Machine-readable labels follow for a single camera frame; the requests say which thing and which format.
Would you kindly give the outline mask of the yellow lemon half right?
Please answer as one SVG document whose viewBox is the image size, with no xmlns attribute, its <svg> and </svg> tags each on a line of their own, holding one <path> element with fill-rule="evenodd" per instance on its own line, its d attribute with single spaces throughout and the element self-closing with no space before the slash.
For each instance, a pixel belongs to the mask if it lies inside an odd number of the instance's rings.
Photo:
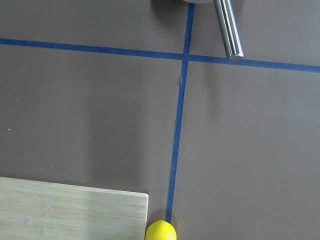
<svg viewBox="0 0 320 240">
<path fill-rule="evenodd" d="M 147 228 L 145 240 L 177 240 L 177 232 L 169 222 L 157 220 Z"/>
</svg>

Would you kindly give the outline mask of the pink bowl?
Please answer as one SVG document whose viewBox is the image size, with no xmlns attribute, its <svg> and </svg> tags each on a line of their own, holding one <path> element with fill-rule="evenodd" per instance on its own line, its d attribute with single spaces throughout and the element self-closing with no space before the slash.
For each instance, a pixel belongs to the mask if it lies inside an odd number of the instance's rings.
<svg viewBox="0 0 320 240">
<path fill-rule="evenodd" d="M 183 1 L 191 4 L 208 4 L 208 3 L 212 3 L 214 0 L 183 0 Z"/>
</svg>

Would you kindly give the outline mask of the wooden cutting board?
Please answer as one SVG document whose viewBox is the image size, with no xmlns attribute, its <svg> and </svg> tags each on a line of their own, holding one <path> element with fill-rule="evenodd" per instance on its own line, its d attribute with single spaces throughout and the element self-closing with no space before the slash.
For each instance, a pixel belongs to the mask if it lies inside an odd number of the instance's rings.
<svg viewBox="0 0 320 240">
<path fill-rule="evenodd" d="M 2 177 L 3 240 L 142 240 L 146 193 Z"/>
</svg>

